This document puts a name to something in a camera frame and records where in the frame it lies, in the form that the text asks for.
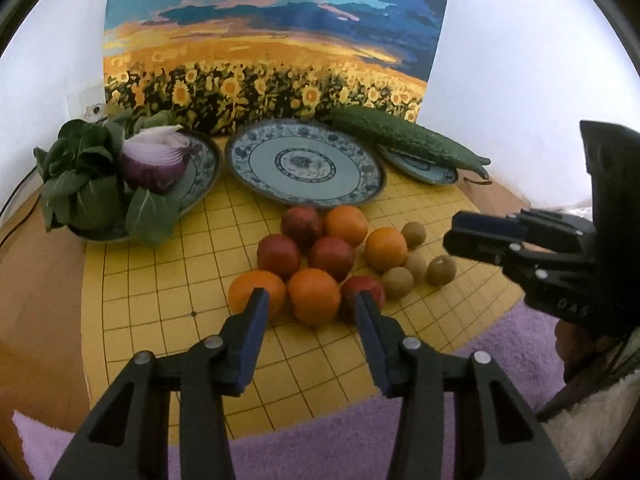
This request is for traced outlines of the person's right hand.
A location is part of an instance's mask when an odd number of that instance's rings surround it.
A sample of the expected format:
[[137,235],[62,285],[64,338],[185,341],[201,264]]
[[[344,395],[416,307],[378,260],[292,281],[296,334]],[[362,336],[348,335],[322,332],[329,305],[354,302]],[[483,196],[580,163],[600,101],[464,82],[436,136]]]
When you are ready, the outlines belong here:
[[563,379],[567,384],[608,348],[607,336],[598,336],[593,330],[563,320],[555,324],[554,336],[555,351],[563,362]]

